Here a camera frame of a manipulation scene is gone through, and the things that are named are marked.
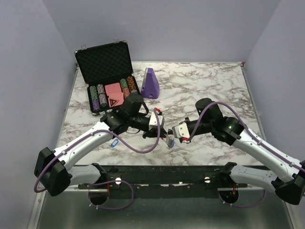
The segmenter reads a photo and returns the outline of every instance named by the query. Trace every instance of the blue tag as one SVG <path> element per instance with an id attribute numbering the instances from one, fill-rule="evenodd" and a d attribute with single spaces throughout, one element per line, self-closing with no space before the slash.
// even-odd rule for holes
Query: blue tag
<path id="1" fill-rule="evenodd" d="M 111 143 L 111 147 L 115 147 L 118 144 L 119 140 L 115 139 L 112 143 Z"/>

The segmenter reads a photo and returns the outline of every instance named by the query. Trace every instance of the small blue object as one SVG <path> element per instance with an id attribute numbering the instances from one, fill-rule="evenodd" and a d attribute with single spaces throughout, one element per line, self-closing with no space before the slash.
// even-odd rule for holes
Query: small blue object
<path id="1" fill-rule="evenodd" d="M 118 144 L 119 140 L 115 139 L 112 143 L 111 143 L 111 147 L 115 147 Z"/>
<path id="2" fill-rule="evenodd" d="M 175 145 L 175 141 L 172 140 L 172 142 L 171 142 L 171 148 L 173 148 L 174 145 Z"/>

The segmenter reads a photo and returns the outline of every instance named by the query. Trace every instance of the poker chip case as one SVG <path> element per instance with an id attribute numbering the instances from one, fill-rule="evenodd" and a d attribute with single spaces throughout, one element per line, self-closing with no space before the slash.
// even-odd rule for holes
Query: poker chip case
<path id="1" fill-rule="evenodd" d="M 110 84 L 122 82 L 128 82 L 129 84 L 131 79 L 133 79 L 134 84 L 128 85 L 130 90 L 122 88 L 122 85 L 125 84 L 121 84 L 121 91 L 124 93 L 124 98 L 128 96 L 128 94 L 125 94 L 126 91 L 140 94 L 135 77 L 133 76 L 132 62 L 126 41 L 82 48 L 81 50 L 75 51 L 74 55 L 87 85 L 92 115 L 103 115 L 105 112 L 111 112 L 120 106 L 113 103 L 111 96 L 107 94 L 107 90 L 105 92 L 105 86 L 109 87 Z M 92 86 L 97 87 L 97 91 L 104 92 L 103 95 L 97 92 L 97 99 L 100 100 L 99 109 L 97 109 L 97 102 L 95 100 L 96 94 L 94 94 L 94 97 L 91 95 Z M 102 99 L 105 101 L 104 97 L 106 97 L 107 105 L 102 105 Z"/>

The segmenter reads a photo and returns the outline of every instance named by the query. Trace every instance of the black metal frame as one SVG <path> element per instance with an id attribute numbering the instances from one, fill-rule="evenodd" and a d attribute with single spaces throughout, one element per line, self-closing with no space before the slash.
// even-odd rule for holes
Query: black metal frame
<path id="1" fill-rule="evenodd" d="M 218 188 L 233 188 L 234 182 L 224 177 L 225 166 L 99 166 L 104 171 L 96 183 L 122 180 L 131 184 L 134 198 L 218 198 Z M 250 166 L 268 170 L 265 166 Z M 237 188 L 247 184 L 236 184 Z M 109 189 L 109 198 L 130 198 L 130 188 L 125 184 L 111 183 L 111 186 L 79 185 L 79 189 Z M 95 193 L 95 197 L 105 196 Z"/>

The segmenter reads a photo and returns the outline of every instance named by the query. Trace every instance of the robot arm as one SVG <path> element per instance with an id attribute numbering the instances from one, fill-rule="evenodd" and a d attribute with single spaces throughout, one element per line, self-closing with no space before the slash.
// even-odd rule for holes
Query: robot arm
<path id="1" fill-rule="evenodd" d="M 139 113 L 142 105 L 146 114 Z M 77 167 L 74 165 L 99 145 L 113 137 L 119 137 L 118 135 L 125 132 L 129 126 L 144 131 L 143 138 L 161 137 L 165 139 L 168 147 L 172 147 L 173 143 L 163 129 L 162 113 L 159 112 L 157 115 L 154 112 L 150 117 L 146 117 L 147 113 L 148 109 L 143 98 L 138 94 L 131 94 L 118 110 L 104 115 L 95 126 L 83 135 L 53 151 L 48 148 L 41 150 L 34 171 L 38 178 L 34 190 L 39 192 L 37 190 L 38 181 L 43 184 L 51 196 L 60 194 L 70 185 L 95 183 L 105 174 L 105 171 L 98 164 Z"/>
<path id="2" fill-rule="evenodd" d="M 270 169 L 267 171 L 228 163 L 224 173 L 231 181 L 263 187 L 274 191 L 288 203 L 299 204 L 305 192 L 304 162 L 268 144 L 240 120 L 223 117 L 219 107 L 210 99 L 199 100 L 196 109 L 200 115 L 199 120 L 190 121 L 186 118 L 169 130 L 169 133 L 185 143 L 190 143 L 194 135 L 212 133 L 217 140 L 243 150 Z"/>

